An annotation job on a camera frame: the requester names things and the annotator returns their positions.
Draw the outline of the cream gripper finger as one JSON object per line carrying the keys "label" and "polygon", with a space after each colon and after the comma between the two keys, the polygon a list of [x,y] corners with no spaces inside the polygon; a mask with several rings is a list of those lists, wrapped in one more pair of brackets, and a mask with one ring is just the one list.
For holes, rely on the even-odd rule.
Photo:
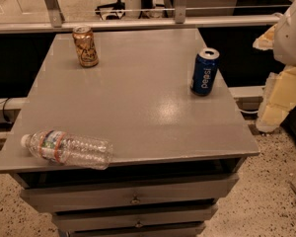
{"label": "cream gripper finger", "polygon": [[296,107],[296,66],[286,66],[279,74],[270,73],[263,90],[256,127],[273,132]]}
{"label": "cream gripper finger", "polygon": [[254,43],[253,47],[259,50],[270,50],[273,49],[275,25],[270,27],[264,34],[258,37]]}

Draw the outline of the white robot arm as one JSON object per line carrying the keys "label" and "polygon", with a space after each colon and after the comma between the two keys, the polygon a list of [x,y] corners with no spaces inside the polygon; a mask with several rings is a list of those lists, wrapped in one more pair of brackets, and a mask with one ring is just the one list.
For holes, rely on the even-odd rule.
{"label": "white robot arm", "polygon": [[279,74],[271,72],[266,79],[256,121],[259,131],[273,132],[296,107],[296,0],[253,47],[272,49],[274,59],[285,65]]}

